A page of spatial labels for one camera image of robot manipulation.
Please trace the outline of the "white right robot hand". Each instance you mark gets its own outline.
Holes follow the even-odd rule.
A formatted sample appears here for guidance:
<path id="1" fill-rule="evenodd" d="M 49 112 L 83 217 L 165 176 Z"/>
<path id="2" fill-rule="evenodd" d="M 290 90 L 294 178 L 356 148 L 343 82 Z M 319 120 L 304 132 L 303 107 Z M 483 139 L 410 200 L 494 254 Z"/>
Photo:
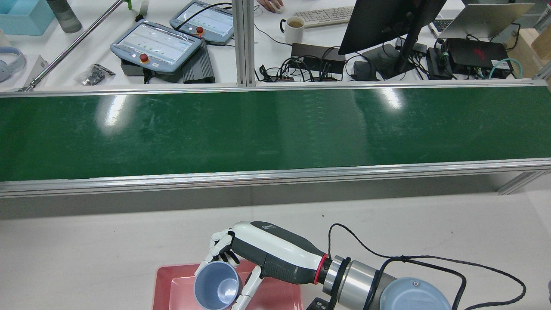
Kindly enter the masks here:
<path id="1" fill-rule="evenodd" d="M 212 234 L 195 271 L 194 296 L 205 310 L 244 310 L 265 278 L 323 284 L 329 265 L 307 239 L 275 224 L 242 221 Z"/>

